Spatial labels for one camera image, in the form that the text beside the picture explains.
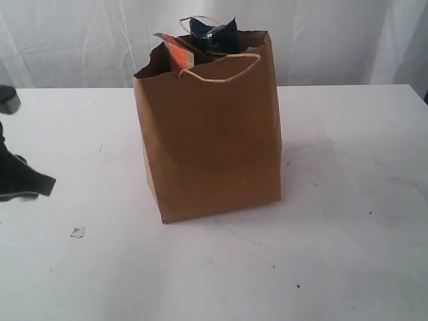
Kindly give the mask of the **small clear wrapper scrap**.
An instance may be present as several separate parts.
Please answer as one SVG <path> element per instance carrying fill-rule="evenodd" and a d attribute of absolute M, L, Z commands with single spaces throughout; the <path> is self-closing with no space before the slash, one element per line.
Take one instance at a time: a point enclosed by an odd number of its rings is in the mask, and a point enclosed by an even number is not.
<path fill-rule="evenodd" d="M 84 237 L 86 232 L 85 227 L 75 227 L 74 230 L 70 233 L 71 238 L 81 239 Z"/>

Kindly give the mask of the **brown paper bag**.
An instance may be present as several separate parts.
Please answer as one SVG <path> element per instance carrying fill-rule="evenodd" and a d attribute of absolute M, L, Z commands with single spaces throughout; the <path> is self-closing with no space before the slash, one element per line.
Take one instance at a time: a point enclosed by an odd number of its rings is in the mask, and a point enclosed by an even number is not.
<path fill-rule="evenodd" d="M 165 224 L 282 197 L 272 41 L 240 31 L 239 53 L 182 72 L 165 44 L 133 77 L 149 187 Z"/>

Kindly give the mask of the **long pasta packet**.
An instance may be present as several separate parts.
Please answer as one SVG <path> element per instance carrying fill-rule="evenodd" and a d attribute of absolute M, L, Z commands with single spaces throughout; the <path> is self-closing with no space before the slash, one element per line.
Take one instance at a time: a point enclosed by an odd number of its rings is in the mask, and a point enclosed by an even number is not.
<path fill-rule="evenodd" d="M 189 22 L 191 45 L 201 52 L 238 54 L 239 37 L 236 19 L 218 26 L 206 25 L 192 17 Z"/>

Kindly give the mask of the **white backdrop curtain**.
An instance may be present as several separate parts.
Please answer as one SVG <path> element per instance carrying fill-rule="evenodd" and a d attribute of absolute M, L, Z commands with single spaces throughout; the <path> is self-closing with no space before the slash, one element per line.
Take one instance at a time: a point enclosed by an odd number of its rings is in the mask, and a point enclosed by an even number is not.
<path fill-rule="evenodd" d="M 2 1 L 1 82 L 129 87 L 180 19 L 266 30 L 281 86 L 409 84 L 427 91 L 426 1 Z"/>

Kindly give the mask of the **brown pouch orange label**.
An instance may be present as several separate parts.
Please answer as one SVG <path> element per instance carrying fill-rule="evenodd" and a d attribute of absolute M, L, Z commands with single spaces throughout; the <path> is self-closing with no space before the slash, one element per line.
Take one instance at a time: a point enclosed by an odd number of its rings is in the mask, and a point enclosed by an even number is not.
<path fill-rule="evenodd" d="M 213 61 L 213 58 L 188 42 L 186 37 L 174 37 L 167 33 L 154 33 L 153 35 L 162 39 L 169 52 L 171 69 L 177 74 L 196 65 Z"/>

